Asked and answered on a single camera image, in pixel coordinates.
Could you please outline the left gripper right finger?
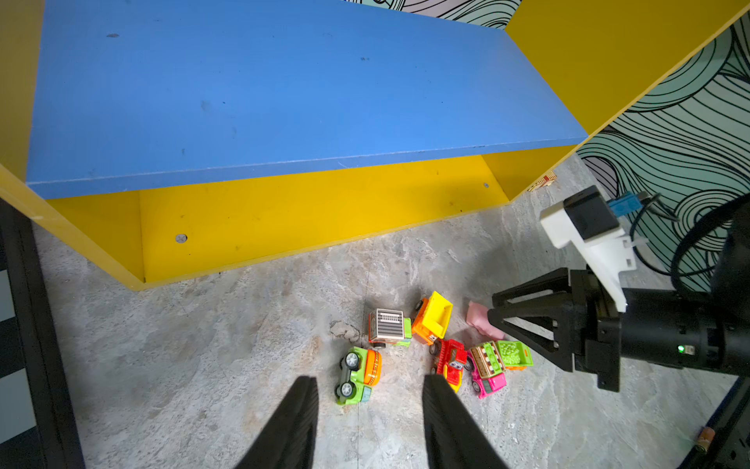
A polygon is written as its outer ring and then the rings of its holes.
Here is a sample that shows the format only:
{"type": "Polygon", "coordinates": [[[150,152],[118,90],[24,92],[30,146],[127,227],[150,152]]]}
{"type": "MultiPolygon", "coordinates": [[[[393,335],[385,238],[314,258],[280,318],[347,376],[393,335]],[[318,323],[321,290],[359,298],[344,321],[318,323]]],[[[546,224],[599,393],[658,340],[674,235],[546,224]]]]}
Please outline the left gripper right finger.
{"type": "Polygon", "coordinates": [[[508,468],[443,377],[424,376],[422,406],[430,468],[508,468]]]}

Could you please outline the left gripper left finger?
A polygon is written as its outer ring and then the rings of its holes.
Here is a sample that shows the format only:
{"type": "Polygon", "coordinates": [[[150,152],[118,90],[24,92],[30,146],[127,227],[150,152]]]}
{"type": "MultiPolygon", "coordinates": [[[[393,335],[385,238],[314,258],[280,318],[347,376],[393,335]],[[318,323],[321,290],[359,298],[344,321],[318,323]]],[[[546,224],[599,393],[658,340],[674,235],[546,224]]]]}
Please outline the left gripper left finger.
{"type": "Polygon", "coordinates": [[[318,381],[299,376],[236,468],[312,468],[318,381]]]}

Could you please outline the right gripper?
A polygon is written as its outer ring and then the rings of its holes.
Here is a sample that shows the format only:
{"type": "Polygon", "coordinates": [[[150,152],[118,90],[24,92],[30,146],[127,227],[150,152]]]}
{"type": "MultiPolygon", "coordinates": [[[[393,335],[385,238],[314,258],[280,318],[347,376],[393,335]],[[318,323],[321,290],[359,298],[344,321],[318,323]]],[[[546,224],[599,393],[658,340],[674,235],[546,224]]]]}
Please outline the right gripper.
{"type": "Polygon", "coordinates": [[[621,323],[611,295],[590,270],[559,268],[492,295],[488,320],[567,372],[595,375],[601,390],[620,390],[621,323]],[[564,316],[571,308],[572,322],[564,316]],[[550,337],[513,320],[538,326],[550,337]]]}

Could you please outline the green orange tractor toy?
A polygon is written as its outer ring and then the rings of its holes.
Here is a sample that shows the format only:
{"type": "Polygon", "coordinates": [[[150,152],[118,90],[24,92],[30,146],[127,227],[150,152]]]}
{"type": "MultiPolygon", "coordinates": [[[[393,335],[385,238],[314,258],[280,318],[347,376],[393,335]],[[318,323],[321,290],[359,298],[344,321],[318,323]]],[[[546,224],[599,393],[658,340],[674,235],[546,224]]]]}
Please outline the green orange tractor toy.
{"type": "Polygon", "coordinates": [[[370,400],[383,368],[382,355],[369,349],[353,347],[340,361],[340,377],[335,387],[336,403],[351,406],[370,400]]]}

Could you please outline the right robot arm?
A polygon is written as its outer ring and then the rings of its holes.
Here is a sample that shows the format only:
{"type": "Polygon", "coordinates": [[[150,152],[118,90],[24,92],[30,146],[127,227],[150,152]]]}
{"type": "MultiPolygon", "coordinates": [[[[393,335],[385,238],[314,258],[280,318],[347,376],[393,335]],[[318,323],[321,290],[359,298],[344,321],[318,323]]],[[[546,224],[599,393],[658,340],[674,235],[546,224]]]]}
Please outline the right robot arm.
{"type": "Polygon", "coordinates": [[[560,268],[495,293],[489,323],[563,371],[584,371],[607,391],[620,387],[620,362],[675,369],[749,373],[749,199],[703,216],[679,243],[668,290],[628,288],[635,244],[598,189],[587,188],[544,210],[540,221],[557,248],[573,246],[583,270],[560,268]],[[728,236],[709,291],[685,287],[685,255],[705,236],[728,236]]]}

